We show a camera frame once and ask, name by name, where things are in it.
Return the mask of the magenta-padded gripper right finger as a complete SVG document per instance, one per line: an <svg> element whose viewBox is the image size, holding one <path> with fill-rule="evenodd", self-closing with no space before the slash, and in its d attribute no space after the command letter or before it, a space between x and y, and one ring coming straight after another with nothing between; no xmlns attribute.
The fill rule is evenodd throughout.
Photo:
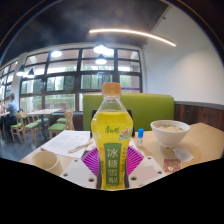
<svg viewBox="0 0 224 224"><path fill-rule="evenodd" d="M152 156L144 156L134 147L128 147L125 178L128 188L140 188L165 176L166 173Z"/></svg>

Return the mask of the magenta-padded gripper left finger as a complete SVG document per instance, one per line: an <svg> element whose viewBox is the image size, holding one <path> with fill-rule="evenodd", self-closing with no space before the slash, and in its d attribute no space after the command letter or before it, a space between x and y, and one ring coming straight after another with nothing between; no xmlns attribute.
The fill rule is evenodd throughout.
<svg viewBox="0 0 224 224"><path fill-rule="evenodd" d="M84 188L96 189L99 177L99 156L96 148L86 151L80 159L73 159L61 177Z"/></svg>

